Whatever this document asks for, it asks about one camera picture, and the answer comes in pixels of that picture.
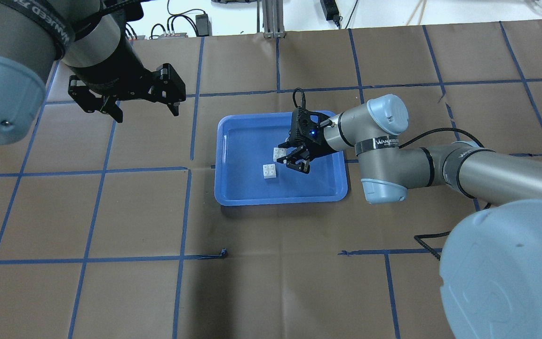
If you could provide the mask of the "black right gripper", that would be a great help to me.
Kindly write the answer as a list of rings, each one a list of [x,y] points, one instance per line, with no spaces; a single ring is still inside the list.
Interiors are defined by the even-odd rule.
[[[318,157],[329,156],[335,153],[335,150],[328,144],[324,128],[331,124],[330,116],[321,113],[323,121],[319,124],[319,133],[317,141],[311,141],[309,139],[295,139],[290,136],[285,143],[280,144],[280,156],[278,157],[278,163],[287,164],[287,167],[301,172],[303,174],[310,173],[310,162]]]

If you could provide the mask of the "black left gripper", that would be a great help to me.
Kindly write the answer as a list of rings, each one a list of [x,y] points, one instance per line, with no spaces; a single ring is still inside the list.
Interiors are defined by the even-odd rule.
[[[86,113],[100,112],[123,122],[116,101],[145,99],[167,106],[174,117],[186,99],[186,85],[171,64],[147,69],[131,45],[117,45],[105,60],[88,67],[69,66],[67,93]]]

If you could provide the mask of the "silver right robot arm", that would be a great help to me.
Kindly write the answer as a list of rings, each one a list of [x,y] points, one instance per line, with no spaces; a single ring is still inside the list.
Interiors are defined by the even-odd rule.
[[[404,101],[394,94],[338,114],[309,110],[293,96],[279,163],[302,173],[321,157],[351,149],[369,204],[402,202],[443,187],[488,208],[463,218],[434,254],[439,298],[457,339],[542,339],[542,161],[499,153],[476,138],[407,148]]]

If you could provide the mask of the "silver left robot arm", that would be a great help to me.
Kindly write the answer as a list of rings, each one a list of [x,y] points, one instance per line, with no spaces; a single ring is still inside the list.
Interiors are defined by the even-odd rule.
[[[144,67],[127,37],[139,0],[0,0],[0,145],[21,141],[47,99],[54,62],[72,71],[71,99],[123,122],[118,101],[144,99],[178,116],[186,86],[171,64]]]

